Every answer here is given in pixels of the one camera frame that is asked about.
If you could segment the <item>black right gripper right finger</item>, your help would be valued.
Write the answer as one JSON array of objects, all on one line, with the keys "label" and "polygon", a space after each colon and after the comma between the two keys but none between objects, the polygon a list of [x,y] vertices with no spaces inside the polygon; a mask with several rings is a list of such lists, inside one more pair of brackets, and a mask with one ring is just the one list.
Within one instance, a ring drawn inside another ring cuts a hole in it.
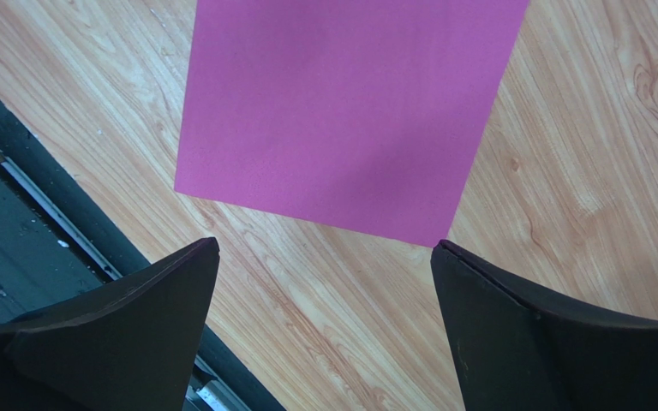
[{"label": "black right gripper right finger", "polygon": [[448,240],[430,265],[468,410],[658,410],[658,320],[563,295]]}]

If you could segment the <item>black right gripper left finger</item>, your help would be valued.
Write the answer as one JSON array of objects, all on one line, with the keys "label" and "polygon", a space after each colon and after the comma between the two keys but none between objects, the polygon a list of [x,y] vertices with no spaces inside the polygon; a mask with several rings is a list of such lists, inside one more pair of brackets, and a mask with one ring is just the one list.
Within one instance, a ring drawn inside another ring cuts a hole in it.
[{"label": "black right gripper left finger", "polygon": [[218,275],[200,239],[0,324],[0,410],[178,410]]}]

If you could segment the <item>magenta paper napkin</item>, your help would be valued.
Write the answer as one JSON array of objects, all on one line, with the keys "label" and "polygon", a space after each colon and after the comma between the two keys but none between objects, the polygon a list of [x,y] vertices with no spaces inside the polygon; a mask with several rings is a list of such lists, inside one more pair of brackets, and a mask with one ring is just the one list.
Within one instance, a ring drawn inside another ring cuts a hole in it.
[{"label": "magenta paper napkin", "polygon": [[431,247],[525,1],[200,1],[177,192]]}]

